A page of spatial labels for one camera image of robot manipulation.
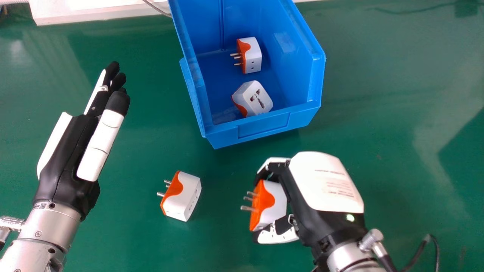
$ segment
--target metal prong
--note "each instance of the metal prong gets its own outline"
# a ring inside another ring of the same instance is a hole
[[[252,208],[252,207],[247,207],[247,206],[241,206],[241,210],[242,211],[251,211],[251,212],[255,212],[256,209]]]

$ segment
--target white and orange adapter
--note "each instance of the white and orange adapter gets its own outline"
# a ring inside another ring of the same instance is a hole
[[[160,207],[164,215],[187,222],[200,198],[202,185],[200,178],[177,171],[171,181],[165,180],[168,188],[162,197]]]
[[[271,97],[257,80],[242,84],[232,95],[232,102],[244,117],[269,112],[274,106]]]
[[[234,59],[242,59],[235,63],[242,67],[242,73],[249,74],[260,72],[262,67],[262,52],[255,37],[237,39],[237,53],[230,54]]]
[[[250,231],[261,230],[287,213],[287,197],[277,182],[260,180],[243,199],[252,202],[250,207],[241,206],[241,210],[250,211]]]

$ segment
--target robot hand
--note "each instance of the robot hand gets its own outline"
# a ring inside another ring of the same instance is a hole
[[[320,152],[269,158],[256,174],[250,230],[256,243],[300,240],[311,248],[315,271],[396,271],[377,229],[368,231],[363,200],[341,161]],[[290,204],[293,214],[287,215]]]
[[[39,187],[27,220],[0,217],[0,271],[61,272],[81,221],[100,194],[99,174],[127,114],[126,76],[112,62],[99,76],[84,114],[62,113],[37,165]]]

